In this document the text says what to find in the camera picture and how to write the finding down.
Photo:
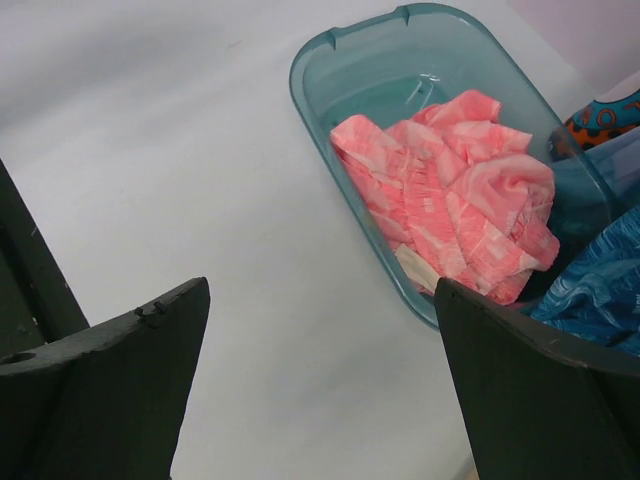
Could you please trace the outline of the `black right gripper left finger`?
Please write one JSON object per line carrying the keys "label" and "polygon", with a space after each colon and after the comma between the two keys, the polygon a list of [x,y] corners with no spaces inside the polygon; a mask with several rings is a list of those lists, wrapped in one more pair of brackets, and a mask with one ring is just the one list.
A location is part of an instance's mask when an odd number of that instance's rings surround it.
{"label": "black right gripper left finger", "polygon": [[4,479],[168,479],[209,316],[194,278],[1,361]]}

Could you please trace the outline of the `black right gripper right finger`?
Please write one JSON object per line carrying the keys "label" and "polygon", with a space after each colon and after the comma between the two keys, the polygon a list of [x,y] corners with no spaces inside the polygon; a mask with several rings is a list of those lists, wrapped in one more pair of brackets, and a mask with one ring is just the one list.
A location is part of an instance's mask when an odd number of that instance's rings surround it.
{"label": "black right gripper right finger", "polygon": [[480,478],[638,478],[637,357],[452,280],[434,305]]}

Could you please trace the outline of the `pink patterned shorts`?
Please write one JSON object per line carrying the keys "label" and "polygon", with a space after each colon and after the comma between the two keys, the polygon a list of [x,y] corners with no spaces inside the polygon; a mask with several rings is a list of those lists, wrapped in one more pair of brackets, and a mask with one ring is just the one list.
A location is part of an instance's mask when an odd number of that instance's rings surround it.
{"label": "pink patterned shorts", "polygon": [[548,228],[552,170],[528,152],[531,135],[499,121],[477,91],[381,128],[354,115],[330,141],[406,275],[422,291],[453,279],[514,303],[560,244]]}

